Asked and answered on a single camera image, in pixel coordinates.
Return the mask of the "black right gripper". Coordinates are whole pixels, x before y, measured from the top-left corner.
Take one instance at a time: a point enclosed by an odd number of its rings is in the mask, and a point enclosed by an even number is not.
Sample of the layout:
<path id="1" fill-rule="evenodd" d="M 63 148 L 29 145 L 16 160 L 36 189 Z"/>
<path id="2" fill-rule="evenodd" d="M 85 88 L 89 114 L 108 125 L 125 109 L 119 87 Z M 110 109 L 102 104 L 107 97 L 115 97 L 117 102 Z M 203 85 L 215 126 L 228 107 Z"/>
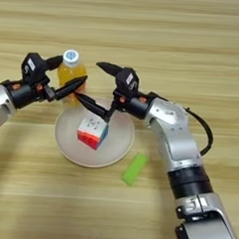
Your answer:
<path id="1" fill-rule="evenodd" d="M 99 61 L 96 65 L 103 69 L 103 71 L 107 74 L 113 76 L 122 71 L 122 67 L 120 65 L 110 62 Z M 128 97 L 122 94 L 118 88 L 114 89 L 113 94 L 114 98 L 111 101 L 109 110 L 106 110 L 101 105 L 97 104 L 93 98 L 87 95 L 77 93 L 76 96 L 84 108 L 99 116 L 105 121 L 105 123 L 108 123 L 109 120 L 111 120 L 111 117 L 116 109 L 119 110 L 119 112 L 127 112 L 134 117 L 143 120 L 146 118 L 151 103 L 156 97 L 158 97 L 157 93 L 155 92 L 144 94 L 140 91 L 138 91 L 132 97 Z"/>

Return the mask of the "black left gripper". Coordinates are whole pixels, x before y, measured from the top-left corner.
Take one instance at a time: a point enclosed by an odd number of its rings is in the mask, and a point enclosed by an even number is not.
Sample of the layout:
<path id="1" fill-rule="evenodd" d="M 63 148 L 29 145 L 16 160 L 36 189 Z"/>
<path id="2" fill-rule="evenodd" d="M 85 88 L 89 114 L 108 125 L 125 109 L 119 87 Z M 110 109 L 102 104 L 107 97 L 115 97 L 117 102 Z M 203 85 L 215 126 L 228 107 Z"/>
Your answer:
<path id="1" fill-rule="evenodd" d="M 46 70 L 52 71 L 63 62 L 63 56 L 59 55 L 45 60 Z M 30 84 L 25 79 L 4 80 L 1 82 L 7 96 L 3 102 L 9 110 L 21 109 L 37 101 L 61 100 L 74 93 L 87 80 L 87 76 L 81 76 L 68 81 L 64 86 L 54 89 L 49 87 L 47 81 Z"/>

